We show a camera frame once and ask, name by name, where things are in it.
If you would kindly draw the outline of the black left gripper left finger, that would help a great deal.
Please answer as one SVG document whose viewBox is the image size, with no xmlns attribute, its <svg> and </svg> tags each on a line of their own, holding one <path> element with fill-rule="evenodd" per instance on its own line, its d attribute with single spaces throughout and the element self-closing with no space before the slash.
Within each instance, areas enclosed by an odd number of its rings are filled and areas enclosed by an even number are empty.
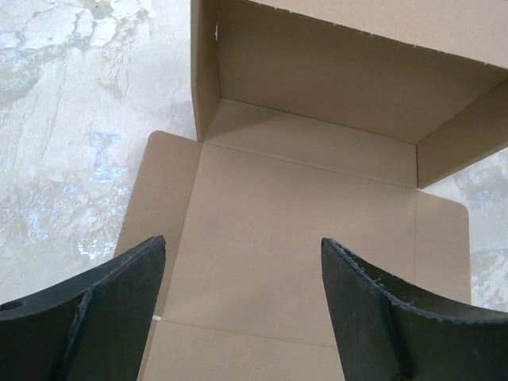
<svg viewBox="0 0 508 381">
<path fill-rule="evenodd" d="M 1 305 L 3 380 L 135 380 L 165 268 L 151 237 L 88 271 Z"/>
</svg>

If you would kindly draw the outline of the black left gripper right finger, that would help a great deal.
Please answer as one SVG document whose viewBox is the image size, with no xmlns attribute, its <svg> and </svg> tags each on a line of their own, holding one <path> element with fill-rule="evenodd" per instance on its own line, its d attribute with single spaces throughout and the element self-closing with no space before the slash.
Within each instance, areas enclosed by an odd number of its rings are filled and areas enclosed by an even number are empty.
<svg viewBox="0 0 508 381">
<path fill-rule="evenodd" d="M 434 294 L 329 238 L 321 270 L 347 380 L 505 380 L 507 314 Z"/>
</svg>

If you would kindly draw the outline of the brown cardboard box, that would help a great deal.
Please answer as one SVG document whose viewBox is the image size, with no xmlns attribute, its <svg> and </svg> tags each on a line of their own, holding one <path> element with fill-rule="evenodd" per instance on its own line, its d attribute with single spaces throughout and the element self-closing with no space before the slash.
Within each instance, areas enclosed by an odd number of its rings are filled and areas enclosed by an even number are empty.
<svg viewBox="0 0 508 381">
<path fill-rule="evenodd" d="M 117 250 L 166 241 L 142 380 L 340 380 L 333 238 L 471 301 L 425 188 L 507 145 L 504 1 L 193 1 L 196 139 L 150 134 Z"/>
</svg>

